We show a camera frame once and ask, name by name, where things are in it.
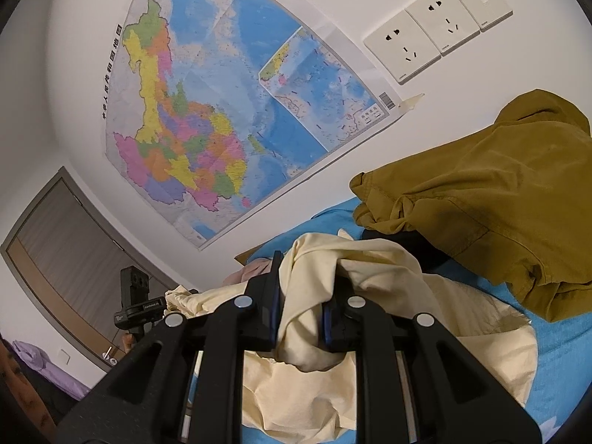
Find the white wall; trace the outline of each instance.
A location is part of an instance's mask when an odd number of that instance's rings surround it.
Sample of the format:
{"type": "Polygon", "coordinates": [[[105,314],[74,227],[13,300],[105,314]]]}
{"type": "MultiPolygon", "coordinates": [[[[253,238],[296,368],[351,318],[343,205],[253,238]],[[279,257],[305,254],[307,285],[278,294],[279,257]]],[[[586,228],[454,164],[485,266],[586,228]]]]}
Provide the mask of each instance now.
{"type": "MultiPolygon", "coordinates": [[[[22,0],[0,35],[0,241],[23,210],[66,162],[58,150],[47,102],[45,59],[51,0],[22,0]]],[[[64,367],[87,385],[104,375],[47,322],[0,259],[0,332],[51,359],[64,349],[64,367]]]]}
{"type": "MultiPolygon", "coordinates": [[[[357,43],[414,0],[311,0],[357,43]]],[[[554,91],[592,116],[592,27],[575,0],[507,0],[514,15],[436,62],[405,85],[425,93],[416,109],[308,182],[198,252],[125,182],[104,157],[102,77],[113,31],[131,0],[54,0],[48,89],[58,141],[91,200],[142,252],[179,282],[218,286],[232,257],[351,197],[359,172],[457,139],[492,123],[513,97],[554,91]]]]}

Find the purple cloth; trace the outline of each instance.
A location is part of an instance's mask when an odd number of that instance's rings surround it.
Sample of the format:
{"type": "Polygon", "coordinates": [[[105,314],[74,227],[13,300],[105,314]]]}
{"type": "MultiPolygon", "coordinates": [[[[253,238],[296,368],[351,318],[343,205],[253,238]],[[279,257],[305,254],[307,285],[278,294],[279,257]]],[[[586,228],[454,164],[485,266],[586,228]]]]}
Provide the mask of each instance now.
{"type": "Polygon", "coordinates": [[[82,382],[77,381],[65,370],[51,363],[47,354],[39,347],[15,340],[13,349],[31,369],[37,371],[77,401],[81,400],[90,391],[82,382]]]}

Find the map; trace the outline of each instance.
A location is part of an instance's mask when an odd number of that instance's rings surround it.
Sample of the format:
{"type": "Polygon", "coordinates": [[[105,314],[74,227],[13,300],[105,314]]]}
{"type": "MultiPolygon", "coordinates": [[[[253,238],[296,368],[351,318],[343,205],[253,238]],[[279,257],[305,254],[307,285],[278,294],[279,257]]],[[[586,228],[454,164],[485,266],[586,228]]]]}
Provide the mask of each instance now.
{"type": "Polygon", "coordinates": [[[106,154],[201,247],[386,116],[275,0],[133,0],[106,154]]]}

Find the barcode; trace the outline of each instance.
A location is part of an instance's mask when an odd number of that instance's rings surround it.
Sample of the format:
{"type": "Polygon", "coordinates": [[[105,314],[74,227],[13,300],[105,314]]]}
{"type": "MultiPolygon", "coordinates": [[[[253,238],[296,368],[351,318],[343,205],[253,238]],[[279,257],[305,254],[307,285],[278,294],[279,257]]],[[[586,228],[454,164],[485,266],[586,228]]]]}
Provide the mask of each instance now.
{"type": "Polygon", "coordinates": [[[391,100],[390,96],[387,95],[386,91],[381,93],[378,97],[383,101],[384,105],[386,105],[389,110],[395,108],[395,104],[391,100]]]}

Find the blue fabric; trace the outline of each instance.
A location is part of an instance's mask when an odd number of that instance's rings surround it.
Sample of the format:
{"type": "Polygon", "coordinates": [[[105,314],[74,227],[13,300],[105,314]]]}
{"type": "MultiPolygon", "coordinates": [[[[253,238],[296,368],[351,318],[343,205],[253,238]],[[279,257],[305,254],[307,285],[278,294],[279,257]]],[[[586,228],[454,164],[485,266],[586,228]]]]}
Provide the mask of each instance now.
{"type": "Polygon", "coordinates": [[[362,236],[364,228],[356,225],[356,222],[353,221],[352,213],[360,203],[360,199],[354,197],[353,199],[323,210],[321,213],[317,213],[312,219],[264,243],[257,252],[249,257],[247,262],[258,258],[271,259],[273,258],[273,252],[276,250],[285,253],[292,247],[292,244],[294,244],[294,241],[300,235],[309,232],[337,235],[339,229],[342,228],[355,240],[359,239],[362,236]]]}
{"type": "MultiPolygon", "coordinates": [[[[249,261],[259,257],[271,258],[275,250],[286,252],[300,235],[307,232],[337,234],[340,228],[344,228],[353,238],[359,239],[363,228],[357,226],[352,217],[359,203],[360,200],[353,198],[316,214],[309,221],[271,239],[249,261]]],[[[551,324],[523,308],[505,284],[493,286],[453,260],[443,264],[437,273],[477,287],[517,308],[532,320],[539,363],[526,410],[540,425],[546,442],[567,420],[592,382],[592,313],[551,324]]],[[[335,443],[354,444],[355,439],[355,431],[347,431],[335,443]]],[[[243,428],[245,444],[277,442],[257,429],[243,428]]]]}

